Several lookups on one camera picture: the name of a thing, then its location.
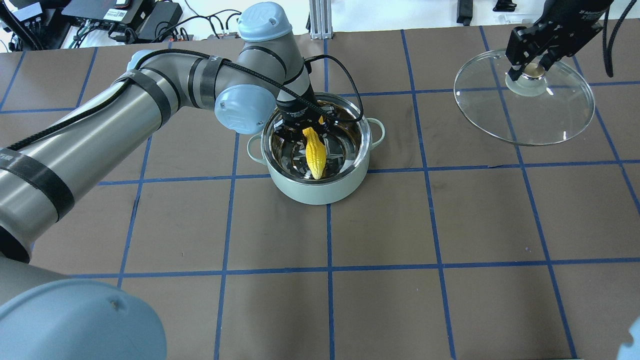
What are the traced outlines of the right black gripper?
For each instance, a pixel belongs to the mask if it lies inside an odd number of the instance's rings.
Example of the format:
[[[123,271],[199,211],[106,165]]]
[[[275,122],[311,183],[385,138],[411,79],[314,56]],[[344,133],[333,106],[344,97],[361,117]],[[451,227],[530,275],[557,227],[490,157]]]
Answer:
[[[544,71],[564,57],[573,57],[594,39],[603,25],[599,19],[611,0],[547,0],[542,14],[530,27],[510,32],[505,55],[511,64],[507,75],[518,80],[537,57]]]

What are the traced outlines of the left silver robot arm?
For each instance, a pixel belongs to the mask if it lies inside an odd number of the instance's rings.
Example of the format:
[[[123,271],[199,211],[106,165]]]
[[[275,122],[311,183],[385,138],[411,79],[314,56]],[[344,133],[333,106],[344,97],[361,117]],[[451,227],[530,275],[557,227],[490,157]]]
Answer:
[[[148,303],[30,262],[35,241],[182,107],[213,111],[224,127],[250,135],[279,111],[279,134],[290,142],[336,123],[315,97],[310,59],[280,5],[250,6],[238,33],[236,62],[180,48],[140,51],[98,96],[1,149],[3,360],[166,359],[166,333]]]

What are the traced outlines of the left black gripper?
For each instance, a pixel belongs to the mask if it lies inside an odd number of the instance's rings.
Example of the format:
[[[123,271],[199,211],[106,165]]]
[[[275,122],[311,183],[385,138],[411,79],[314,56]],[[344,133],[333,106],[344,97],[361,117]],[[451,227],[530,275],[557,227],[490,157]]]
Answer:
[[[332,122],[299,100],[276,101],[280,119],[273,121],[274,134],[290,144],[304,143],[304,130],[311,129],[323,137],[333,127]]]

